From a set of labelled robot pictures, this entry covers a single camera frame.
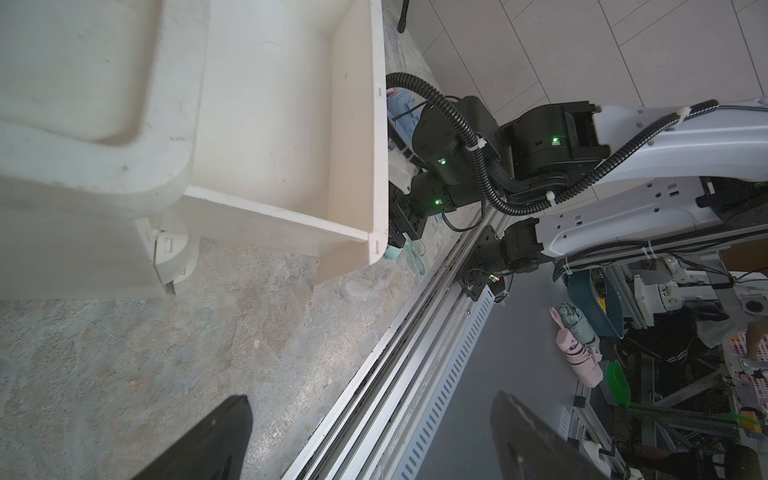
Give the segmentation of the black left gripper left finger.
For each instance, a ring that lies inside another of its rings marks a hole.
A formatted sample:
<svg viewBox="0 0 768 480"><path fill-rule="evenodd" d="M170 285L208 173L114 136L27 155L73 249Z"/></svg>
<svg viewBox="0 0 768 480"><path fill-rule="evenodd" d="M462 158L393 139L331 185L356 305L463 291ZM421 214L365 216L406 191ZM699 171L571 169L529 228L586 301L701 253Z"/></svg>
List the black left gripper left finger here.
<svg viewBox="0 0 768 480"><path fill-rule="evenodd" d="M226 398L134 479L232 479L241 477L253 426L246 395Z"/></svg>

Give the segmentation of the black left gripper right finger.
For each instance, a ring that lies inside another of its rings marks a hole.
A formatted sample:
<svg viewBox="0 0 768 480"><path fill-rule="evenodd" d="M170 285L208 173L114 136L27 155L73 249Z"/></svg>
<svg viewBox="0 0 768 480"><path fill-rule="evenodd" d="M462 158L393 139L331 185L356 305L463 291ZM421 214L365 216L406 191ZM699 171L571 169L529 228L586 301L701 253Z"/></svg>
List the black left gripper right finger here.
<svg viewBox="0 0 768 480"><path fill-rule="evenodd" d="M504 479L604 479L572 444L513 395L500 391L490 425Z"/></svg>

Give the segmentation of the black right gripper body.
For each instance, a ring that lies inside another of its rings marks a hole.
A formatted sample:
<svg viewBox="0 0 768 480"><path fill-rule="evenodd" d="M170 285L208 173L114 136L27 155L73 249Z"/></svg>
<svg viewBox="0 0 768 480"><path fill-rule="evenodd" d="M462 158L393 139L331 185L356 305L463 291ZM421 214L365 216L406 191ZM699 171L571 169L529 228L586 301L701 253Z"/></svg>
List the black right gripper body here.
<svg viewBox="0 0 768 480"><path fill-rule="evenodd" d="M390 246L404 246L406 239L419 240L429 217L456 209L448 185L431 173L413 178L408 194L390 182L388 200Z"/></svg>

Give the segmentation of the mint green umbrella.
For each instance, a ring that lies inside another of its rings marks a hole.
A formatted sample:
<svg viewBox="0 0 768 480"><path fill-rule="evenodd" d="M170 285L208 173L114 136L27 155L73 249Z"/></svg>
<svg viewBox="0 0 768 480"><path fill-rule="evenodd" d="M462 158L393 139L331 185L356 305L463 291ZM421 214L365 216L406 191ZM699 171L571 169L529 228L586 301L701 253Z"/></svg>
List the mint green umbrella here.
<svg viewBox="0 0 768 480"><path fill-rule="evenodd" d="M426 274L425 255L426 247L424 243L421 240L409 239L405 241L403 247L388 245L384 253L384 257L388 260L404 257L409 268L419 277Z"/></svg>

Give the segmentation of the white top drawer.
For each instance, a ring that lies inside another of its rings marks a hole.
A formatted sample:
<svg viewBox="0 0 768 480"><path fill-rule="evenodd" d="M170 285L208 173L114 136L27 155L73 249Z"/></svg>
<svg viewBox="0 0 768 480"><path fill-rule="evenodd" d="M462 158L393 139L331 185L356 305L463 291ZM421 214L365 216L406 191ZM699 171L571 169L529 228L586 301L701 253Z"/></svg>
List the white top drawer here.
<svg viewBox="0 0 768 480"><path fill-rule="evenodd" d="M315 257L324 282L388 233L378 1L216 1L190 184L196 235Z"/></svg>

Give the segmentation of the white drawer cabinet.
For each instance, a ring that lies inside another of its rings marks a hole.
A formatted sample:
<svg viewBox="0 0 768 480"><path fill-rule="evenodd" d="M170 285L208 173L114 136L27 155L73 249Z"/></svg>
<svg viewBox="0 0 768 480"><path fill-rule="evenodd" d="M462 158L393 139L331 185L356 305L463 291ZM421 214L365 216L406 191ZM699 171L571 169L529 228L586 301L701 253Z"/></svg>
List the white drawer cabinet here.
<svg viewBox="0 0 768 480"><path fill-rule="evenodd" d="M207 1L1 5L1 296L158 297L192 172Z"/></svg>

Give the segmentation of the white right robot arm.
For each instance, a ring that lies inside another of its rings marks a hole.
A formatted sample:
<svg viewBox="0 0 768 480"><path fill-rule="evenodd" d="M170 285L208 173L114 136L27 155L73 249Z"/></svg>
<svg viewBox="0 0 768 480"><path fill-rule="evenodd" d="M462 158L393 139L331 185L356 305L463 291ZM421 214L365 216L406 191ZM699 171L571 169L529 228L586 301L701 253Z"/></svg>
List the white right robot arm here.
<svg viewBox="0 0 768 480"><path fill-rule="evenodd" d="M392 189L390 242L418 239L429 217L478 204L512 218L471 225L463 292L501 293L550 263L556 277L644 254L690 254L767 231L767 102L706 100L635 110L545 104L498 123L479 99L451 99L405 72L390 88L422 99L410 139L417 166Z"/></svg>

